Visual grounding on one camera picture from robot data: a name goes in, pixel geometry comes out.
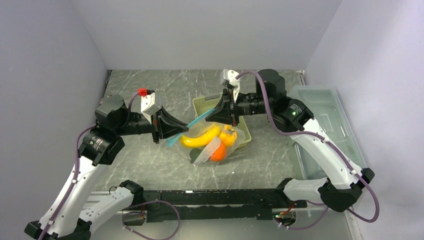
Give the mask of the orange tangerine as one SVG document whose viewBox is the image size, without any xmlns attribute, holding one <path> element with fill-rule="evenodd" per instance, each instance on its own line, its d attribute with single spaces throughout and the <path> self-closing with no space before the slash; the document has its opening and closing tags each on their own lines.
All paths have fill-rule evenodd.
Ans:
<svg viewBox="0 0 424 240">
<path fill-rule="evenodd" d="M 220 162 L 224 160 L 227 156 L 227 147 L 221 143 L 220 146 L 213 152 L 209 158 L 212 162 Z"/>
</svg>

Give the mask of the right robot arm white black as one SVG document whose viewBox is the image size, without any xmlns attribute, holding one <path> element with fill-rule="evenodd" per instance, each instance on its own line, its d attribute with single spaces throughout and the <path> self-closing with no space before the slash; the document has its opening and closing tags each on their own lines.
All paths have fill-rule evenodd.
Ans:
<svg viewBox="0 0 424 240">
<path fill-rule="evenodd" d="M 262 69 L 254 75 L 256 91 L 240 93 L 241 74 L 224 69 L 221 98 L 206 121 L 237 126 L 242 116 L 266 114 L 274 130 L 306 150 L 326 174 L 315 180 L 283 180 L 275 194 L 276 203 L 287 208 L 298 200 L 319 201 L 336 212 L 348 210 L 369 186 L 374 172 L 355 164 L 335 145 L 313 112 L 287 95 L 285 79 L 276 70 Z"/>
</svg>

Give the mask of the clear zip bag blue zipper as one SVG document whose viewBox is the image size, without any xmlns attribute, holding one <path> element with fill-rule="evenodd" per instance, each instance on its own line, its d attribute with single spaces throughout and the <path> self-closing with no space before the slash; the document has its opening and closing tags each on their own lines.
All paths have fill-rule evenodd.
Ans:
<svg viewBox="0 0 424 240">
<path fill-rule="evenodd" d="M 211 125 L 218 125 L 221 130 L 224 129 L 224 125 L 228 124 L 222 124 L 217 122 L 208 122 L 205 120 L 205 118 L 213 111 L 214 109 L 210 109 L 207 112 L 201 114 L 198 116 L 195 120 L 190 122 L 188 124 L 189 130 L 184 133 L 177 134 L 175 136 L 169 137 L 166 139 L 166 144 L 168 147 L 172 148 L 174 151 L 176 151 L 181 157 L 183 157 L 184 160 L 190 163 L 190 157 L 189 153 L 191 149 L 189 147 L 184 147 L 180 144 L 180 137 L 181 135 L 185 135 L 187 137 L 195 138 L 200 136 L 201 134 L 205 133 L 207 130 L 206 128 L 210 127 Z M 222 143 L 218 136 L 216 136 L 209 144 L 202 147 L 197 147 L 198 149 L 202 149 L 202 152 L 196 159 L 194 163 L 190 163 L 194 166 L 207 166 L 207 165 L 216 165 L 218 163 L 224 162 L 237 148 L 240 147 L 241 142 L 245 139 L 244 132 L 239 129 L 237 126 L 232 126 L 236 132 L 237 132 L 237 140 L 235 141 L 234 145 L 227 148 L 227 155 L 224 160 L 219 162 L 213 162 L 210 161 L 210 157 L 214 153 L 214 151 L 220 146 Z"/>
</svg>

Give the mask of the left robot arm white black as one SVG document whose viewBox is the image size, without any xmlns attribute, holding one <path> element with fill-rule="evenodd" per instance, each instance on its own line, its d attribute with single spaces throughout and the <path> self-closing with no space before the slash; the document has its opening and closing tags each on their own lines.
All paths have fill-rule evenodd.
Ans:
<svg viewBox="0 0 424 240">
<path fill-rule="evenodd" d="M 35 240 L 88 240 L 103 223 L 124 209 L 137 210 L 153 203 L 144 189 L 131 180 L 95 205 L 85 204 L 101 175 L 124 148 L 123 136 L 151 134 L 155 143 L 188 131 L 186 123 L 170 115 L 153 90 L 142 89 L 140 112 L 133 112 L 121 95 L 101 99 L 96 122 L 77 137 L 75 163 L 45 215 L 29 222 L 25 233 Z"/>
</svg>

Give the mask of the pale yellow plastic basket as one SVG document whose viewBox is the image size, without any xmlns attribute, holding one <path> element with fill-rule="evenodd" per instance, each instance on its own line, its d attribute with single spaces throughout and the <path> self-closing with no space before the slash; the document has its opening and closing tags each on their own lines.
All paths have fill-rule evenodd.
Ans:
<svg viewBox="0 0 424 240">
<path fill-rule="evenodd" d="M 220 98 L 220 94 L 195 97 L 192 100 L 195 116 L 198 117 L 207 112 L 208 110 L 214 108 L 218 104 Z M 237 127 L 242 130 L 245 135 L 245 139 L 241 142 L 239 147 L 245 147 L 249 142 L 251 142 L 252 136 L 243 116 L 239 117 L 239 124 L 237 125 Z"/>
</svg>

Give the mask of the yellow banana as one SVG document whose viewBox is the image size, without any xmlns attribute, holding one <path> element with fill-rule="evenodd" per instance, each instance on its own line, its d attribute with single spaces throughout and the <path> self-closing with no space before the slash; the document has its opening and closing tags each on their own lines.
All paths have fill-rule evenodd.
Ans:
<svg viewBox="0 0 424 240">
<path fill-rule="evenodd" d="M 213 124 L 206 128 L 206 132 L 197 137 L 181 135 L 179 142 L 187 148 L 199 148 L 208 145 L 215 137 L 221 133 L 221 127 Z"/>
</svg>

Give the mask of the yellow bell pepper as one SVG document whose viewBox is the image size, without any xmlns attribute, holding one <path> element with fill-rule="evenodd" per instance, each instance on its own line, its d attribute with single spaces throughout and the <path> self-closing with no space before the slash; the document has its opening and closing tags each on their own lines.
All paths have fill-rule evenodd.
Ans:
<svg viewBox="0 0 424 240">
<path fill-rule="evenodd" d="M 222 144 L 229 148 L 235 144 L 238 133 L 231 125 L 224 125 L 224 129 L 220 132 L 218 138 Z"/>
</svg>

